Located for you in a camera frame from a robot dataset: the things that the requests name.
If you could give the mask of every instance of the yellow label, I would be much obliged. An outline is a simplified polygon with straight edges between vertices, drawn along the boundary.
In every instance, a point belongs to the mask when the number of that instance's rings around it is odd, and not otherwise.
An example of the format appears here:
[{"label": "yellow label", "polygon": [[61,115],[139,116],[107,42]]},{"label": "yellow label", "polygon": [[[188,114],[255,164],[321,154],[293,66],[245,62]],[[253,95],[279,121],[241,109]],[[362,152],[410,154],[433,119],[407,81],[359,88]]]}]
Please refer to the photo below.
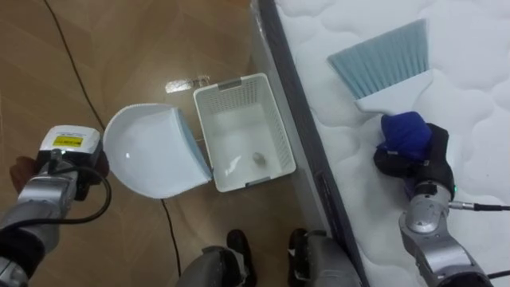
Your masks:
[{"label": "yellow label", "polygon": [[56,147],[81,147],[83,138],[75,136],[58,136],[53,145]]}]

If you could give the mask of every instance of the trouser leg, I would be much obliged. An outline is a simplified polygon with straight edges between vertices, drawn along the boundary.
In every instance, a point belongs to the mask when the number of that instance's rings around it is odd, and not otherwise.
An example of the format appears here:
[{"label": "trouser leg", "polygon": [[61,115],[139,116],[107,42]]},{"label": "trouser leg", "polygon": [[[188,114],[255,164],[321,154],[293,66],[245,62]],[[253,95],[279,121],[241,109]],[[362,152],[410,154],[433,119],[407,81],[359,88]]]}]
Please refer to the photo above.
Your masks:
[{"label": "trouser leg", "polygon": [[308,237],[310,282],[307,287],[361,287],[349,257],[336,242],[325,236]]},{"label": "trouser leg", "polygon": [[184,270],[176,287],[236,287],[245,276],[242,255],[223,247],[208,247]]}]

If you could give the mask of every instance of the white dustpan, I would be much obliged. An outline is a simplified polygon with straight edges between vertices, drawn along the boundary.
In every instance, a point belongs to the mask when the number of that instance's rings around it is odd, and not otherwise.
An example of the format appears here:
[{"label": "white dustpan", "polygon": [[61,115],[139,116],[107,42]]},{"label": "white dustpan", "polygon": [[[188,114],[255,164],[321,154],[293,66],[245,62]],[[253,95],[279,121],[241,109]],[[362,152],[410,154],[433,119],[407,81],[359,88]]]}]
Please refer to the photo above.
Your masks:
[{"label": "white dustpan", "polygon": [[164,199],[207,183],[211,173],[178,108],[135,104],[123,108],[104,132],[115,176],[134,192]]}]

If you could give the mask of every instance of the wooden floor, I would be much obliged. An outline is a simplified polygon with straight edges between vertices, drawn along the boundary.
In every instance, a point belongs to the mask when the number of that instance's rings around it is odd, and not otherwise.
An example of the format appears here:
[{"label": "wooden floor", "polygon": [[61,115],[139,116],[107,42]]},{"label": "wooden floor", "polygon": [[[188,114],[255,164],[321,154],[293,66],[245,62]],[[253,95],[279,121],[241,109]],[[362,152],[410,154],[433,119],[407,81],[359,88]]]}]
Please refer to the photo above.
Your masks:
[{"label": "wooden floor", "polygon": [[[128,104],[168,103],[184,111],[201,139],[193,89],[167,91],[167,83],[214,83],[249,71],[248,0],[49,2],[105,122]],[[0,208],[5,210],[16,199],[9,165],[19,155],[35,156],[49,128],[99,129],[42,0],[0,0],[0,95]],[[90,224],[62,227],[60,245],[31,286],[175,285],[175,254],[160,203],[109,178],[111,209]],[[70,216],[90,214],[103,198],[95,188]],[[218,193],[211,183],[167,203],[183,266],[201,248],[223,245],[229,230],[241,228],[253,248],[259,286],[285,285],[288,236],[302,226],[288,178],[229,194]]]}]

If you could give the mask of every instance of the blue cloth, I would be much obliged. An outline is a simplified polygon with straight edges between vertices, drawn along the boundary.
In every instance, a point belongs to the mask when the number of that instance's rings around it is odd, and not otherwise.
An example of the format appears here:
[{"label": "blue cloth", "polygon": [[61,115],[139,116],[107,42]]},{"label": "blue cloth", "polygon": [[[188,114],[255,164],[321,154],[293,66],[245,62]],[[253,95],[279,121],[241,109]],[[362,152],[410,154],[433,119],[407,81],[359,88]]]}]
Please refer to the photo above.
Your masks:
[{"label": "blue cloth", "polygon": [[432,131],[417,112],[382,116],[381,129],[385,141],[377,148],[397,152],[407,159],[423,161]]}]

